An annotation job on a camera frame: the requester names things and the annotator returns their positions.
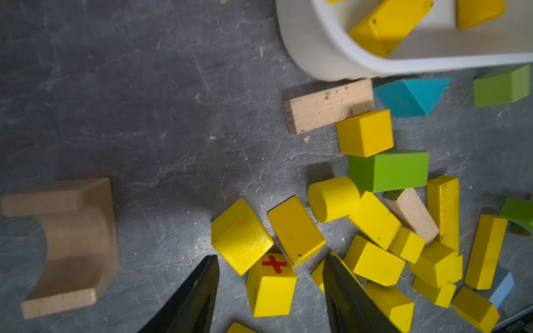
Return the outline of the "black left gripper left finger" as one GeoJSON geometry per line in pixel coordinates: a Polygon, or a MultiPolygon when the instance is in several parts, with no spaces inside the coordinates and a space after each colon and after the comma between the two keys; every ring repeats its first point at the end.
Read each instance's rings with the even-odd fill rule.
{"type": "Polygon", "coordinates": [[[141,332],[209,332],[219,284],[219,262],[207,255],[141,332]]]}

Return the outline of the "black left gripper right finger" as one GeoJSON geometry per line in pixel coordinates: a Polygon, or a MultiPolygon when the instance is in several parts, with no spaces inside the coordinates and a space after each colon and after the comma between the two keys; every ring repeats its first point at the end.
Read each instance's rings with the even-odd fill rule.
{"type": "Polygon", "coordinates": [[[334,253],[325,257],[323,284],[332,332],[398,332],[334,253]]]}

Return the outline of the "yellow cube red cross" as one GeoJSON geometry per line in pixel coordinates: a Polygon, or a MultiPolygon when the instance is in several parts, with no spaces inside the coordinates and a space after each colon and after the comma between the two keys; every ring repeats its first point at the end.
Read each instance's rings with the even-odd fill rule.
{"type": "Polygon", "coordinates": [[[263,255],[248,271],[247,294],[253,317],[287,316],[297,275],[281,253],[263,255]]]}

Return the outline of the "yellow block pair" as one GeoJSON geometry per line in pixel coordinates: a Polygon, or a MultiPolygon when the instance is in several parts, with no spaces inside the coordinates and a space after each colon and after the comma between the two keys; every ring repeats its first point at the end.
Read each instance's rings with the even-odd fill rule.
{"type": "Polygon", "coordinates": [[[243,198],[214,220],[211,243],[239,276],[274,245],[263,223],[243,198]]]}

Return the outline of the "long yellow block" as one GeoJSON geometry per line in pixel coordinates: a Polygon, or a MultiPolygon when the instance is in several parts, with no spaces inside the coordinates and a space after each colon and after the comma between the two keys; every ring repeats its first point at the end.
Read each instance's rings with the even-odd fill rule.
{"type": "Polygon", "coordinates": [[[459,178],[439,176],[426,185],[427,208],[437,224],[437,241],[459,252],[459,178]]]}

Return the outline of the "white oval plastic tub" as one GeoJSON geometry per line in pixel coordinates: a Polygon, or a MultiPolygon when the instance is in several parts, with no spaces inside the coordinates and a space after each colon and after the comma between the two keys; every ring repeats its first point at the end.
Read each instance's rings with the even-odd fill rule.
{"type": "Polygon", "coordinates": [[[507,1],[505,12],[461,30],[456,1],[434,1],[387,58],[370,54],[348,32],[378,1],[277,1],[280,35],[295,64],[316,80],[339,81],[445,72],[532,62],[532,2],[507,1]]]}

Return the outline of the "rainbow striped block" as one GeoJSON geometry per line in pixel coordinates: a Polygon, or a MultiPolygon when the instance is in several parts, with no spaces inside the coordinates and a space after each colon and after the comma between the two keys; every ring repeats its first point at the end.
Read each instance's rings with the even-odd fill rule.
{"type": "Polygon", "coordinates": [[[429,0],[385,0],[348,34],[369,53],[387,58],[433,6],[429,0]]]}

